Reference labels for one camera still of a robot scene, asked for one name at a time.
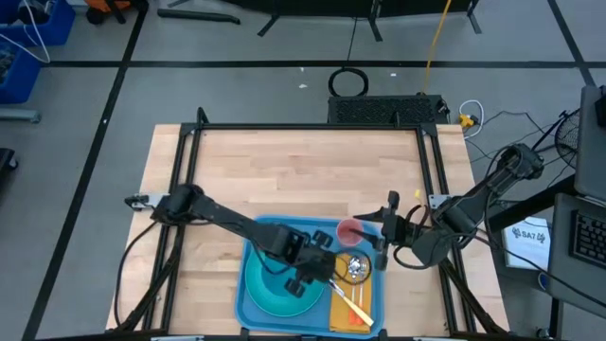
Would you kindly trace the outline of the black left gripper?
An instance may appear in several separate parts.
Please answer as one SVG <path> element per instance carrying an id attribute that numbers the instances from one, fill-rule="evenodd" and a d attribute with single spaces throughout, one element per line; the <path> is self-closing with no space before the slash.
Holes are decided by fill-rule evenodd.
<path id="1" fill-rule="evenodd" d="M 332 242 L 333 237 L 321 230 L 312 235 L 294 234 L 284 256 L 286 263 L 295 269 L 294 277 L 288 278 L 284 285 L 289 294 L 302 297 L 307 286 L 315 281 L 327 283 L 332 290 L 337 289 L 341 276 L 335 270 L 336 255 L 329 251 Z"/>

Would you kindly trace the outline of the metal spoon orange handle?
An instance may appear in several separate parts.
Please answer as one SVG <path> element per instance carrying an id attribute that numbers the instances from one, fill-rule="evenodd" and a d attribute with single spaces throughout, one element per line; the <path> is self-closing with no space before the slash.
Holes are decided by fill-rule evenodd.
<path id="1" fill-rule="evenodd" d="M 356 302 L 356 285 L 358 278 L 358 270 L 360 267 L 361 260 L 356 256 L 351 256 L 348 263 L 348 274 L 351 277 L 351 300 Z M 353 311 L 349 312 L 349 324 L 360 326 L 363 324 L 363 320 L 360 319 Z"/>

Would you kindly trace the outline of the pink plastic cup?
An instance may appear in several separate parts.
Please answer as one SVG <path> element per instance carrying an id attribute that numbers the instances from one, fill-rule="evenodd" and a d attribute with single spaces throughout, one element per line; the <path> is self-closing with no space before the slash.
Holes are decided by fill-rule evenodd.
<path id="1" fill-rule="evenodd" d="M 353 247 L 361 242 L 359 232 L 363 232 L 363 225 L 355 219 L 345 219 L 337 225 L 336 233 L 340 244 Z"/>

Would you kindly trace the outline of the orange cloth napkin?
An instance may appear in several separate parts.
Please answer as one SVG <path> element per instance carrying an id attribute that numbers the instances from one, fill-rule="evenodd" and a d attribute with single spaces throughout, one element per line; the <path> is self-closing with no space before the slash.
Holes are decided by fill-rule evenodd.
<path id="1" fill-rule="evenodd" d="M 367 258 L 363 258 L 356 254 L 350 253 L 340 253 L 337 255 L 336 259 L 336 268 L 335 270 L 340 274 L 341 280 L 337 284 L 344 292 L 346 297 L 351 298 L 351 277 L 348 274 L 348 263 L 349 258 L 351 256 L 358 257 L 361 262 L 366 261 L 369 265 Z M 359 293 L 359 284 L 360 280 L 357 278 L 356 285 L 356 302 L 355 304 L 358 306 L 358 293 Z M 363 310 L 371 316 L 373 312 L 372 308 L 372 290 L 373 290 L 373 279 L 369 274 L 369 270 L 367 273 L 367 278 L 364 281 L 364 308 Z M 371 327 L 366 325 L 363 321 L 363 324 L 360 326 L 350 325 L 349 324 L 349 312 L 351 309 L 344 302 L 344 300 L 339 297 L 334 291 L 331 293 L 330 299 L 330 322 L 329 329 L 331 332 L 341 332 L 341 333 L 354 333 L 354 334 L 370 334 Z"/>

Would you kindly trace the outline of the metal knife yellow handle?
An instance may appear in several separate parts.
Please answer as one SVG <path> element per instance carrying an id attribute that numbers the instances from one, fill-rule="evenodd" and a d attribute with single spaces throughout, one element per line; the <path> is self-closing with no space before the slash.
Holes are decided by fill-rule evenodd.
<path id="1" fill-rule="evenodd" d="M 345 292 L 337 284 L 336 284 L 336 286 L 337 286 L 337 289 L 333 290 L 333 291 L 344 300 L 344 302 L 349 306 L 349 308 L 360 319 L 362 319 L 366 325 L 371 327 L 374 324 L 374 320 L 363 309 L 359 308 L 351 299 L 346 297 Z"/>

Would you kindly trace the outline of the teal round plate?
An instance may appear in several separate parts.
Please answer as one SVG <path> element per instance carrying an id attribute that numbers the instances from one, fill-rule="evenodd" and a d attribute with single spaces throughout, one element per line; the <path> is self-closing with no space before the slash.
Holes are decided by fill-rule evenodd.
<path id="1" fill-rule="evenodd" d="M 307 286 L 305 293 L 298 302 L 262 298 L 256 276 L 253 274 L 253 270 L 258 269 L 254 257 L 259 254 L 254 249 L 248 252 L 244 265 L 244 284 L 247 294 L 262 311 L 277 317 L 293 317 L 307 312 L 320 299 L 324 293 L 325 285 L 318 281 Z"/>

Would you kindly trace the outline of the blue round bowl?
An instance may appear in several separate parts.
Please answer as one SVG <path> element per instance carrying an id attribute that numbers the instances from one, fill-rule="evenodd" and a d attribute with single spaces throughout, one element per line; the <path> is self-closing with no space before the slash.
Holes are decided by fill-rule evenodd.
<path id="1" fill-rule="evenodd" d="M 255 256 L 254 260 L 257 262 L 258 269 L 253 270 L 253 274 L 256 276 L 262 298 L 295 302 L 301 300 L 286 288 L 287 281 L 294 279 L 296 275 L 295 268 L 268 259 L 263 253 Z"/>

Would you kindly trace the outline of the black perforated metal box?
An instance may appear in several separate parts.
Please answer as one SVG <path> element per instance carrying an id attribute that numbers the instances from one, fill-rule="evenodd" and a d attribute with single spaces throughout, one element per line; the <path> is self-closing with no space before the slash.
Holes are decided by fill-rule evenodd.
<path id="1" fill-rule="evenodd" d="M 328 123 L 446 124 L 450 113 L 440 95 L 332 97 Z"/>

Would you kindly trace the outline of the white printed paper sheet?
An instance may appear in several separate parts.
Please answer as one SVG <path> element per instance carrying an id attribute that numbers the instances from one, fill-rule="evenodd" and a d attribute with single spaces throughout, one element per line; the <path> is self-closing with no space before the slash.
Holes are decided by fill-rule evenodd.
<path id="1" fill-rule="evenodd" d="M 550 252 L 550 226 L 544 218 L 527 217 L 502 231 L 503 246 L 512 253 L 528 259 L 543 270 L 548 268 Z M 505 253 L 505 264 L 509 268 L 534 270 L 535 267 L 523 259 Z"/>

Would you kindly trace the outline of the black desk leg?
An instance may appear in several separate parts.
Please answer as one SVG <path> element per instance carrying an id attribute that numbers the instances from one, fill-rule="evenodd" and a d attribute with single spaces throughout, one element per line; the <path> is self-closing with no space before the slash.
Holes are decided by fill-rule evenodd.
<path id="1" fill-rule="evenodd" d="M 575 189 L 575 175 L 570 175 L 524 201 L 493 215 L 485 221 L 485 227 L 490 232 L 498 232 L 519 223 L 528 216 L 554 206 L 556 195 L 560 193 L 572 196 L 579 194 Z"/>

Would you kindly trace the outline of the black folding divider screen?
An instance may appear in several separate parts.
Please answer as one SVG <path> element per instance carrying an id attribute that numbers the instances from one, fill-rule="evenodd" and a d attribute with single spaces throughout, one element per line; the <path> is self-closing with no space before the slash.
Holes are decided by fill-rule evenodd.
<path id="1" fill-rule="evenodd" d="M 383 37 L 377 20 L 387 17 L 442 13 L 444 11 L 464 12 L 475 33 L 482 32 L 474 10 L 479 0 L 221 0 L 243 9 L 266 13 L 270 16 L 267 24 L 258 32 L 264 36 L 275 22 L 286 16 L 294 17 L 351 17 L 369 22 L 374 38 L 380 42 Z"/>

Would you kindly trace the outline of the orange and black floor device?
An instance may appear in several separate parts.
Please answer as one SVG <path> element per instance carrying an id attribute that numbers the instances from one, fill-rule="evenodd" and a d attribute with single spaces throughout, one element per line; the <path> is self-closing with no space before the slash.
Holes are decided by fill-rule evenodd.
<path id="1" fill-rule="evenodd" d="M 85 17 L 90 24 L 101 25 L 110 16 L 114 16 L 121 25 L 126 23 L 123 12 L 127 9 L 135 9 L 139 12 L 147 12 L 148 0 L 84 0 L 87 5 Z"/>

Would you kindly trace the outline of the grey metal bar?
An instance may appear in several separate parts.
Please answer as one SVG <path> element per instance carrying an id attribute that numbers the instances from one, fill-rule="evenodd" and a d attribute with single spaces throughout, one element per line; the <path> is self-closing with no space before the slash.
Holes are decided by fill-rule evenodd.
<path id="1" fill-rule="evenodd" d="M 41 121 L 41 114 L 36 110 L 0 108 L 0 120 L 39 123 Z"/>

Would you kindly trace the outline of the blue storage bin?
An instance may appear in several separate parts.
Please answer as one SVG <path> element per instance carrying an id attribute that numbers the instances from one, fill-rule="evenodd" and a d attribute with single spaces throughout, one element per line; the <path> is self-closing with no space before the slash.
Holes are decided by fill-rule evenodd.
<path id="1" fill-rule="evenodd" d="M 25 46 L 64 45 L 75 20 L 65 0 L 0 0 L 0 40 Z"/>
<path id="2" fill-rule="evenodd" d="M 0 43 L 0 104 L 26 102 L 40 69 L 40 62 L 24 50 Z"/>

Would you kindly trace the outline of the black aluminium table frame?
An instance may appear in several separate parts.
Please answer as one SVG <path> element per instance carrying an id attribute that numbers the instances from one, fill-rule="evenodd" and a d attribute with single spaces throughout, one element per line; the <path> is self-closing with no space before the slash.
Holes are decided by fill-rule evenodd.
<path id="1" fill-rule="evenodd" d="M 474 183 L 461 130 L 328 123 L 209 123 L 192 148 L 191 125 L 159 124 L 152 133 L 141 190 L 159 193 L 189 180 L 217 202 L 256 217 L 286 214 L 344 219 L 373 211 L 390 190 L 401 209 L 431 191 L 461 194 Z M 415 191 L 420 189 L 420 200 Z M 134 214 L 133 249 L 121 273 L 116 311 L 125 320 L 174 245 L 182 248 L 176 278 L 164 285 L 143 327 L 176 334 L 228 335 L 235 316 L 243 241 L 217 226 L 157 227 Z"/>

